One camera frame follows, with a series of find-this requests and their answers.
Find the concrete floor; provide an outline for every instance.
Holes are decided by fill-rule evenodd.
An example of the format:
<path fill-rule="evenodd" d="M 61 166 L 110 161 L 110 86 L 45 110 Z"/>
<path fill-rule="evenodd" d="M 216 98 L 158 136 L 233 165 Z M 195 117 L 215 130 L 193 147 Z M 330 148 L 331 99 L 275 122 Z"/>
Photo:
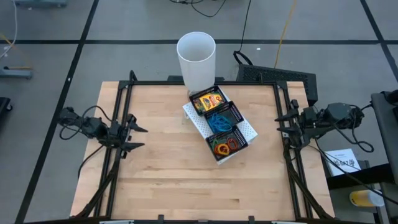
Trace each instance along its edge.
<path fill-rule="evenodd" d="M 220 1 L 205 0 L 197 8 L 211 14 Z M 386 40 L 397 40 L 398 16 L 395 0 L 367 0 Z M 23 40 L 79 40 L 93 0 L 69 0 L 64 9 L 18 9 L 19 35 Z M 213 18 L 206 18 L 190 6 L 167 0 L 100 0 L 88 33 L 88 40 L 179 39 L 191 31 L 203 31 L 215 39 L 240 39 L 248 1 L 227 0 Z M 292 0 L 252 0 L 245 39 L 279 39 Z M 0 2 L 0 32 L 14 35 L 13 8 Z M 377 40 L 359 0 L 300 0 L 286 39 L 295 40 Z M 20 44 L 32 61 L 31 80 L 0 79 L 0 96 L 10 97 L 14 110 L 0 134 L 0 222 L 14 222 L 52 119 L 65 77 L 78 42 L 74 44 Z M 106 45 L 86 44 L 78 62 L 65 106 L 78 113 L 98 99 L 101 82 L 123 80 L 133 69 L 139 80 L 166 80 L 180 75 L 175 44 Z M 389 45 L 398 58 L 398 46 Z M 235 80 L 238 71 L 232 53 L 238 44 L 218 44 L 216 74 Z M 276 44 L 245 44 L 244 52 L 255 65 L 272 67 Z M 23 57 L 15 50 L 0 66 L 20 66 Z M 380 44 L 369 45 L 283 45 L 278 68 L 317 74 L 318 108 L 343 101 L 366 105 L 370 94 L 397 89 L 397 80 Z M 62 141 L 56 130 L 26 221 L 67 218 L 75 193 L 78 166 L 87 139 L 78 136 Z M 320 144 L 324 150 L 352 147 L 357 159 L 371 166 L 387 162 L 372 110 L 357 130 L 375 152 L 366 154 L 350 146 L 337 133 L 327 134 Z M 336 215 L 352 220 L 344 208 Z"/>

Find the yellow cup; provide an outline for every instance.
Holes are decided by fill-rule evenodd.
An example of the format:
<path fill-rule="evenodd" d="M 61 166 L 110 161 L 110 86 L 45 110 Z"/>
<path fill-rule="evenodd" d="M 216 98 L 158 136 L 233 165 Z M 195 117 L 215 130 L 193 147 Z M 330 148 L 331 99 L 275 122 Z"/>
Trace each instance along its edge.
<path fill-rule="evenodd" d="M 358 207 L 381 207 L 384 206 L 383 197 L 370 190 L 357 190 L 349 195 L 351 203 Z"/>

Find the wooden table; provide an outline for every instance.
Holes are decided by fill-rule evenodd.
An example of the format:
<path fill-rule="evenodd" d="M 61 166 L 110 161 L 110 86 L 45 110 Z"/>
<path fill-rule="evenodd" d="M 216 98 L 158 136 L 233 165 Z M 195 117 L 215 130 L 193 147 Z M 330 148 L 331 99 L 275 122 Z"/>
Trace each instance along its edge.
<path fill-rule="evenodd" d="M 117 82 L 104 82 L 99 93 L 98 105 L 110 116 L 117 86 Z M 288 86 L 290 99 L 307 107 L 303 84 L 290 82 Z M 182 106 L 188 102 L 185 86 L 133 86 L 129 112 L 149 132 L 133 133 L 134 142 L 146 145 L 121 161 L 113 219 L 156 220 L 159 214 L 167 220 L 247 220 L 250 215 L 256 220 L 295 219 L 282 141 L 276 131 L 279 124 L 274 121 L 277 110 L 272 87 L 221 88 L 259 135 L 247 149 L 218 166 L 193 123 L 184 118 Z M 97 110 L 95 116 L 103 115 Z M 86 156 L 98 146 L 89 140 Z M 103 158 L 104 150 L 82 169 L 71 215 L 97 190 Z M 302 160 L 308 189 L 326 212 L 334 215 L 319 153 L 307 147 L 302 150 Z M 304 217 L 299 190 L 298 196 Z"/>

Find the white cup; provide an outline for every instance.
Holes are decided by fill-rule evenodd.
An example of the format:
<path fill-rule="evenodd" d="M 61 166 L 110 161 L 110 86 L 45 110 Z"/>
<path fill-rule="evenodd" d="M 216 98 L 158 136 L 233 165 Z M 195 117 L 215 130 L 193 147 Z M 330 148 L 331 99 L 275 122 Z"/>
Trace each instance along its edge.
<path fill-rule="evenodd" d="M 177 43 L 182 77 L 190 92 L 214 85 L 216 77 L 216 42 L 204 32 L 185 34 Z"/>

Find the black wire basket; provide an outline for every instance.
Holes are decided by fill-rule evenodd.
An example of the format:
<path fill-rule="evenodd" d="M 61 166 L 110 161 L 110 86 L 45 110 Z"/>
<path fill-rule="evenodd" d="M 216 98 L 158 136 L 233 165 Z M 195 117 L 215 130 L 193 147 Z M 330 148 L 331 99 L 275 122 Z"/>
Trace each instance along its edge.
<path fill-rule="evenodd" d="M 214 130 L 214 128 L 210 124 L 211 117 L 214 114 L 225 117 L 228 121 L 231 122 L 231 126 L 234 126 L 244 120 L 243 116 L 241 115 L 241 113 L 239 112 L 238 108 L 235 106 L 233 101 L 224 103 L 221 106 L 218 106 L 215 109 L 206 112 L 204 115 L 207 123 L 209 124 L 209 127 L 211 128 L 214 134 L 217 134 L 219 132 L 217 130 Z"/>
<path fill-rule="evenodd" d="M 206 90 L 200 91 L 199 93 L 196 93 L 196 94 L 194 94 L 192 96 L 189 96 L 189 100 L 191 101 L 195 111 L 197 112 L 197 114 L 199 116 L 203 116 L 204 113 L 208 113 L 208 112 L 210 112 L 212 110 L 217 109 L 219 106 L 221 106 L 221 105 L 216 106 L 215 108 L 212 108 L 212 109 L 210 109 L 208 111 L 201 111 L 195 106 L 195 103 L 194 103 L 195 100 L 198 100 L 200 97 L 202 97 L 202 96 L 204 96 L 206 94 L 209 94 L 209 93 L 219 93 L 221 98 L 222 98 L 222 100 L 224 102 L 227 102 L 226 97 L 224 96 L 223 92 L 220 90 L 220 88 L 218 86 L 212 86 L 210 88 L 207 88 Z"/>
<path fill-rule="evenodd" d="M 228 138 L 233 138 L 236 140 L 236 142 L 238 144 L 237 148 L 225 156 L 216 154 L 213 149 L 213 141 L 217 139 L 218 144 L 224 144 L 223 140 L 224 139 L 227 140 Z M 232 130 L 230 130 L 230 131 L 225 131 L 225 132 L 214 134 L 210 137 L 207 137 L 206 142 L 210 148 L 211 153 L 213 153 L 213 156 L 217 162 L 224 159 L 225 157 L 231 156 L 231 155 L 239 152 L 240 150 L 244 149 L 245 147 L 247 147 L 249 145 L 248 142 L 243 137 L 243 134 L 241 133 L 239 128 L 236 126 L 233 126 Z"/>

